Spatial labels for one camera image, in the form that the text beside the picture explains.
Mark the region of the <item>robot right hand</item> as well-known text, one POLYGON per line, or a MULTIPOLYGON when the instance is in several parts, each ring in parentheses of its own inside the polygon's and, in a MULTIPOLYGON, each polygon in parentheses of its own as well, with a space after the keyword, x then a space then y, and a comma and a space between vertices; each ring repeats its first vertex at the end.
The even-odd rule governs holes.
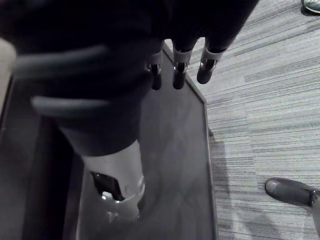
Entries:
POLYGON ((3 0, 0 36, 13 44, 12 75, 44 92, 33 109, 51 119, 91 172, 107 211, 139 216, 145 179, 141 105, 162 86, 173 45, 172 85, 184 87, 193 48, 205 39, 197 80, 206 84, 255 0, 3 0))

